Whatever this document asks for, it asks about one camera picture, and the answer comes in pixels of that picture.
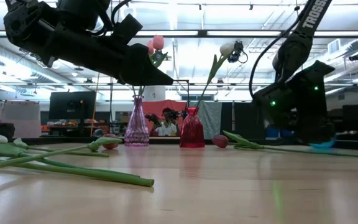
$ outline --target pink tulip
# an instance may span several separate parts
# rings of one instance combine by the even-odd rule
[[[154,47],[153,47],[153,41],[152,40],[149,41],[147,46],[149,47],[149,54],[154,54]]]
[[[164,37],[155,35],[153,38],[153,47],[155,50],[162,50],[164,48]]]

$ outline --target table surface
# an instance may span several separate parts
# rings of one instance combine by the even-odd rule
[[[153,178],[154,188],[0,169],[0,224],[358,223],[358,158],[174,145],[105,152],[54,159]]]

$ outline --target vase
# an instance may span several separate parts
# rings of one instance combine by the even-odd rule
[[[125,146],[145,147],[149,145],[149,129],[143,114],[143,96],[134,96],[134,109],[124,137]]]
[[[205,147],[203,124],[197,114],[198,108],[187,108],[187,117],[181,128],[180,147]]]

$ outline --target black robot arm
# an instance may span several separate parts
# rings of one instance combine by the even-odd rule
[[[314,33],[330,3],[331,0],[308,1],[297,20],[287,30],[290,34],[273,60],[277,74],[275,83],[252,93],[251,78],[256,63],[250,78],[253,102],[262,108],[269,123],[278,129],[294,131],[295,136],[303,142],[325,142],[335,135],[334,126],[327,116],[324,90],[324,76],[334,68],[316,61],[312,66],[294,74],[308,59]]]
[[[309,0],[297,19],[298,25],[273,59],[276,82],[286,82],[308,59],[317,30],[332,0]]]
[[[171,85],[172,78],[155,68],[148,48],[128,46],[142,25],[131,15],[115,26],[106,14],[110,0],[59,0],[57,8],[37,0],[6,0],[4,17],[9,41],[38,55],[51,67],[57,59],[109,75],[130,85]],[[104,22],[93,30],[98,17]],[[106,36],[107,31],[114,32]]]

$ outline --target person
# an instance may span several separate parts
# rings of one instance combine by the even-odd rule
[[[162,114],[165,118],[161,122],[161,125],[154,124],[150,135],[157,136],[180,136],[179,127],[177,121],[171,117],[171,109],[165,108],[162,110]]]

